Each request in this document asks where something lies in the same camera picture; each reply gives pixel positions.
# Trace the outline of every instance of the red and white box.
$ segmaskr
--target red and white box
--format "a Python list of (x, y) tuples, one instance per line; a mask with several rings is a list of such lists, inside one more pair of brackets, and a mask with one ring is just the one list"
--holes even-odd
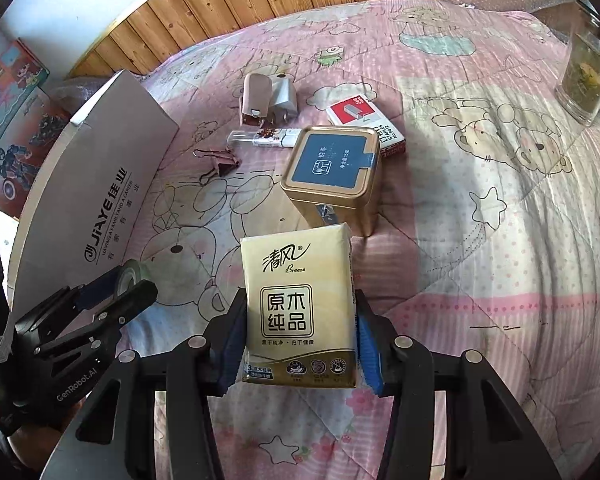
[(375, 104), (362, 94), (331, 105), (327, 108), (327, 114), (333, 124), (373, 128), (380, 137), (380, 154), (382, 156), (404, 153), (403, 134)]

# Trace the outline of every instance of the metal bolt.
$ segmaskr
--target metal bolt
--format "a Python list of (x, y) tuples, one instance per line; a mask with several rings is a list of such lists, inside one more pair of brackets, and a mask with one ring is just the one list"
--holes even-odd
[(125, 350), (120, 352), (118, 356), (118, 361), (121, 363), (130, 363), (136, 358), (136, 353), (133, 350)]
[(405, 335), (399, 335), (395, 338), (394, 343), (398, 348), (411, 348), (413, 346), (413, 339)]
[(479, 363), (482, 361), (482, 354), (477, 350), (468, 350), (466, 354), (464, 354), (464, 358), (470, 363)]
[(204, 336), (195, 335), (189, 339), (189, 346), (191, 348), (202, 348), (204, 345), (206, 345), (206, 339)]

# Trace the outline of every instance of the clear plastic tube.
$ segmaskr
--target clear plastic tube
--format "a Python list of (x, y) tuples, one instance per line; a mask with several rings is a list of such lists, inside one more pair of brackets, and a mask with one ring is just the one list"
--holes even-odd
[(234, 130), (229, 134), (227, 146), (237, 142), (250, 142), (253, 146), (269, 148), (292, 148), (296, 145), (302, 128), (263, 128), (261, 130)]

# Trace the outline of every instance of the bed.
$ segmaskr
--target bed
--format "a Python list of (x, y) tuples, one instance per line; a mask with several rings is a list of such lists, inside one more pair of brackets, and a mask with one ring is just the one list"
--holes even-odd
[[(554, 98), (565, 49), (524, 12), (375, 0), (284, 16), (171, 57), (143, 84), (180, 131), (126, 252), (160, 292), (123, 345), (154, 354), (202, 333), (242, 285), (240, 238), (306, 228), (279, 185), (290, 150), (242, 148), (240, 167), (212, 179), (212, 163), (192, 154), (224, 147), (244, 76), (292, 78), (299, 126), (328, 123), (329, 104), (363, 92), (404, 133), (407, 153), (383, 162), (376, 232), (352, 240), (356, 287), (431, 351), (482, 352), (563, 478), (577, 478), (600, 450), (600, 114), (583, 128)], [(167, 478), (164, 401), (155, 439)], [(210, 399), (224, 474), (375, 478), (391, 404), (364, 383), (238, 382)], [(444, 456), (440, 395), (434, 479)]]

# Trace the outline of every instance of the blue label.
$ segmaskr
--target blue label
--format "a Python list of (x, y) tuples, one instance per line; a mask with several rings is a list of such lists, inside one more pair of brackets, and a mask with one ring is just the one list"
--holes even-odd
[(371, 168), (374, 154), (365, 153), (366, 138), (350, 135), (309, 135), (292, 180), (353, 188), (360, 168)]

